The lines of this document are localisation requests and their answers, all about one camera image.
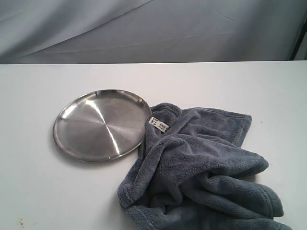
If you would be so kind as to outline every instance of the blue-gray towel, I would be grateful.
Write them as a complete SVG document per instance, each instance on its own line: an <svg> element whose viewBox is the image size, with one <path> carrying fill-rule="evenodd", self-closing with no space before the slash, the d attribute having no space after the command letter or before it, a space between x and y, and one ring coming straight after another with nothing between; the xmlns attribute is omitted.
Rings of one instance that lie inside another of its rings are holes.
<svg viewBox="0 0 307 230"><path fill-rule="evenodd" d="M152 108L138 159L118 189L142 230L290 230L270 188L240 180L269 165L241 149L251 116L218 109ZM149 119L169 129L163 133Z"/></svg>

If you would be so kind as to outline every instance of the fleece towel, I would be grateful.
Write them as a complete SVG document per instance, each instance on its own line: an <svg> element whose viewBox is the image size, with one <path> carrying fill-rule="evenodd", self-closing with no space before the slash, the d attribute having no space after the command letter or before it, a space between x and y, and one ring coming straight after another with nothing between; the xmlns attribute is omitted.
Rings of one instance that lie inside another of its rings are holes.
<svg viewBox="0 0 307 230"><path fill-rule="evenodd" d="M120 204L142 230L290 230L270 188L240 180L268 167L241 149L251 116L211 108L152 108L138 159L118 189ZM149 124L169 126L163 133Z"/></svg>

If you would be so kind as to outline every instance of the round plate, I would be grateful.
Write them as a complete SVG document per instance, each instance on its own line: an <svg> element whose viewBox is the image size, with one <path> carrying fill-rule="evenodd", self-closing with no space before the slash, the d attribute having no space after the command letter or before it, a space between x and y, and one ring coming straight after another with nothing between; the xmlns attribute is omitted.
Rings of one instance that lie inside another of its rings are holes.
<svg viewBox="0 0 307 230"><path fill-rule="evenodd" d="M137 148L151 114L141 97L123 90L101 90L67 105L56 119L53 137L68 155L82 161L108 161Z"/></svg>

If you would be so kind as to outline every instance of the plate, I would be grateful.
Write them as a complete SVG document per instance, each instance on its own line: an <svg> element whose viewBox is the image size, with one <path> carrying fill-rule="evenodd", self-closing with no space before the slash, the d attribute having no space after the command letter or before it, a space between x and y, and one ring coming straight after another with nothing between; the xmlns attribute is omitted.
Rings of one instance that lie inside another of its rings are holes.
<svg viewBox="0 0 307 230"><path fill-rule="evenodd" d="M123 90L101 90L68 104L53 127L56 144L82 161L114 160L137 148L151 114L141 97Z"/></svg>

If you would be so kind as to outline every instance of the stainless steel plate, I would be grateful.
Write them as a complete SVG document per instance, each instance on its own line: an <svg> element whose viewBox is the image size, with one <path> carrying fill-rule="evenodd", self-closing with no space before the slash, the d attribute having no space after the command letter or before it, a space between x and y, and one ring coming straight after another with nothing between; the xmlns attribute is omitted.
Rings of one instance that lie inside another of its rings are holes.
<svg viewBox="0 0 307 230"><path fill-rule="evenodd" d="M56 119L53 136L68 155L82 161L121 157L142 142L149 105L122 90L101 90L67 105Z"/></svg>

